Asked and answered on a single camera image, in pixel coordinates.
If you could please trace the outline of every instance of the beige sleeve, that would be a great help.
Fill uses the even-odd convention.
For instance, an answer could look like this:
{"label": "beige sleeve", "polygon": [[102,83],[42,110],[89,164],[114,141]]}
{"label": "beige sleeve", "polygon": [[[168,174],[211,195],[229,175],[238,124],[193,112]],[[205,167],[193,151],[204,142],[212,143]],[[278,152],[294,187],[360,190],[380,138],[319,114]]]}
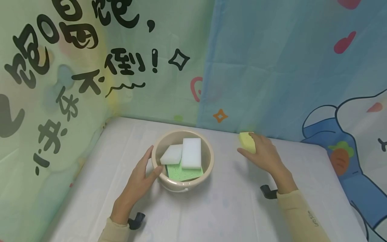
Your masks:
{"label": "beige sleeve", "polygon": [[129,231],[129,224],[117,224],[108,218],[98,242],[127,242]]}
{"label": "beige sleeve", "polygon": [[300,190],[277,193],[277,199],[294,242],[330,242]]}

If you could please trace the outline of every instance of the hand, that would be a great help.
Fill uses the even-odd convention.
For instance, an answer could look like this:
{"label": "hand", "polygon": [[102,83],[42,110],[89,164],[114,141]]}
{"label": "hand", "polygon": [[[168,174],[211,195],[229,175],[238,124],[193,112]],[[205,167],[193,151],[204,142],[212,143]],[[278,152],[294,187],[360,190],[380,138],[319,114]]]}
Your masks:
{"label": "hand", "polygon": [[272,144],[270,139],[262,135],[256,135],[255,133],[249,133],[249,135],[255,142],[255,154],[242,148],[238,148],[239,153],[270,174],[286,169],[279,157],[277,148]]}
{"label": "hand", "polygon": [[111,220],[117,224],[125,225],[128,223],[129,214],[134,204],[140,200],[151,188],[154,181],[161,174],[163,167],[158,166],[153,172],[146,177],[146,165],[151,157],[153,146],[145,152],[144,156],[137,163],[129,177],[123,192],[114,203],[111,213]]}
{"label": "hand", "polygon": [[249,133],[249,135],[255,142],[255,154],[242,148],[238,148],[238,152],[259,168],[270,173],[276,182],[279,194],[287,194],[298,190],[291,172],[282,163],[277,148],[271,140],[255,133]]}

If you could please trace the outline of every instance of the tabletop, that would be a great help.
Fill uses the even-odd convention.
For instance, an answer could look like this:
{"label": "tabletop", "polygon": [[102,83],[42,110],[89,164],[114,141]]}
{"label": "tabletop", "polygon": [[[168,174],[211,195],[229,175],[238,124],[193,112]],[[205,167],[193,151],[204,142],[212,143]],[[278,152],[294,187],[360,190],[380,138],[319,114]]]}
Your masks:
{"label": "tabletop", "polygon": [[[277,200],[266,199],[260,190],[276,185],[236,151],[237,134],[130,118],[115,118],[107,125],[44,241],[96,242],[138,160],[164,133],[181,128],[209,140],[214,169],[186,193],[171,193],[156,181],[132,210],[131,218],[137,212],[146,218],[129,241],[290,242]],[[331,241],[366,241],[326,151],[310,144],[272,142]],[[147,171],[152,171],[150,160]]]}

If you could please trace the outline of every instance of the green sponge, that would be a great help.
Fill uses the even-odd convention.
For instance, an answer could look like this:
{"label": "green sponge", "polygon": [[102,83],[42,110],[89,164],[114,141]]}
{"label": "green sponge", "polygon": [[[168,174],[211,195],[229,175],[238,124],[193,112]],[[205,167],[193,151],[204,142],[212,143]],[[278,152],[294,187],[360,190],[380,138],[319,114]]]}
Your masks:
{"label": "green sponge", "polygon": [[182,182],[192,180],[203,175],[203,168],[182,169],[182,162],[176,165],[166,165],[168,177],[174,181]]}
{"label": "green sponge", "polygon": [[249,135],[250,132],[239,133],[239,141],[241,142],[242,148],[255,154],[255,142],[253,137]]}

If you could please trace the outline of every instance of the left hand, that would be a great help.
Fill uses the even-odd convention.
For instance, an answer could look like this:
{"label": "left hand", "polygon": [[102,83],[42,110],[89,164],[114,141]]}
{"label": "left hand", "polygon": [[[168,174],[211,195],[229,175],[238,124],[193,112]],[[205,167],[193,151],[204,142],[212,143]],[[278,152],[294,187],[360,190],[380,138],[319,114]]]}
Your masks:
{"label": "left hand", "polygon": [[163,167],[158,166],[148,177],[145,175],[146,165],[148,164],[149,158],[151,158],[152,150],[153,146],[149,147],[145,152],[144,156],[133,169],[123,192],[114,202],[113,211],[110,216],[113,222],[122,225],[127,224],[130,211],[134,204],[147,193],[154,181],[161,174]]}

